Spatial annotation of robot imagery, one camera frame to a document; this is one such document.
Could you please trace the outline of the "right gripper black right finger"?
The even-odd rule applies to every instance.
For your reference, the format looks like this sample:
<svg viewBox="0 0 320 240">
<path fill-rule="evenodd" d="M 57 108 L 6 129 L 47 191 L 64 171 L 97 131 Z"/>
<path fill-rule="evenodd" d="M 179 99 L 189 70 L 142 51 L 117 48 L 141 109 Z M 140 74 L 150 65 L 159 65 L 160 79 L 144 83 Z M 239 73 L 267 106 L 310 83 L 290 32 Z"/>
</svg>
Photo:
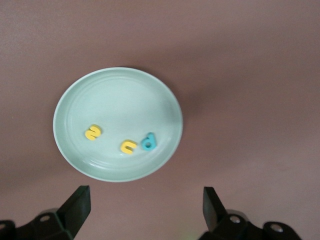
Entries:
<svg viewBox="0 0 320 240">
<path fill-rule="evenodd" d="M 229 213 L 213 187 L 203 188 L 202 212 L 208 231 L 201 240 L 299 240 L 289 225 L 265 222 L 262 228 L 252 224 L 240 213 Z"/>
</svg>

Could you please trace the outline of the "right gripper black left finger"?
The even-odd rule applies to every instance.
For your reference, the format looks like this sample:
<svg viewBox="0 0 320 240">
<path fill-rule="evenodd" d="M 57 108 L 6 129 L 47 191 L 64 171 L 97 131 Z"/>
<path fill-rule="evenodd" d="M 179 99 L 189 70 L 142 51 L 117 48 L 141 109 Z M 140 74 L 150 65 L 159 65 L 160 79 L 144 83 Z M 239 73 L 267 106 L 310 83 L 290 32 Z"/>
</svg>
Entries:
<svg viewBox="0 0 320 240">
<path fill-rule="evenodd" d="M 88 185 L 79 186 L 58 209 L 47 210 L 17 227 L 12 220 L 0 221 L 2 240 L 73 240 L 91 212 Z"/>
</svg>

